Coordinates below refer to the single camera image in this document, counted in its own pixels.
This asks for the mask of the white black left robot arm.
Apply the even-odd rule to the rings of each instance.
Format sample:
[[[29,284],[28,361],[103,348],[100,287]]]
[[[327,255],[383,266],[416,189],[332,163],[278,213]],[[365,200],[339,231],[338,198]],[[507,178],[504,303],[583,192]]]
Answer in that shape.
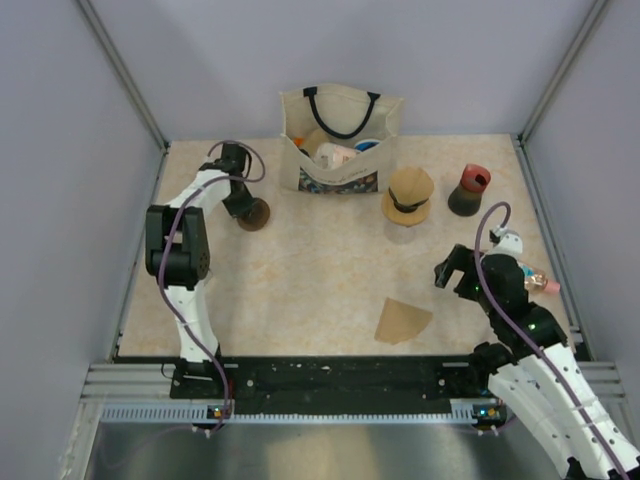
[[[241,229],[264,228],[270,207],[248,186],[265,176],[264,160],[254,149],[238,141],[220,141],[176,197],[146,211],[145,268],[174,315],[180,358],[200,364],[191,381],[205,396],[220,394],[227,382],[225,370],[215,365],[219,340],[205,301],[204,284],[211,265],[206,219],[221,205]]]

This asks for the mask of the wooden dripper stand disc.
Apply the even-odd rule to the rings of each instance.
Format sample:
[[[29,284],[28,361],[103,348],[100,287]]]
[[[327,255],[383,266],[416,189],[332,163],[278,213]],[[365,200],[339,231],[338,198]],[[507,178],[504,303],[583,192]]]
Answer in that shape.
[[[400,205],[394,201],[390,191],[384,193],[381,209],[384,217],[393,224],[413,227],[423,223],[429,216],[432,202],[427,199],[417,205]]]

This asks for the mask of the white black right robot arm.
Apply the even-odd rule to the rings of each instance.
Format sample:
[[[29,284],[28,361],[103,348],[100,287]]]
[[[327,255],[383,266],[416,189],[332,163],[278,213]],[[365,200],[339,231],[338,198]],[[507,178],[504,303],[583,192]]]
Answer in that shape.
[[[638,448],[586,380],[553,314],[531,301],[517,260],[457,244],[434,269],[436,287],[456,271],[455,293],[481,307],[498,338],[470,354],[469,388],[502,400],[560,478],[638,478]]]

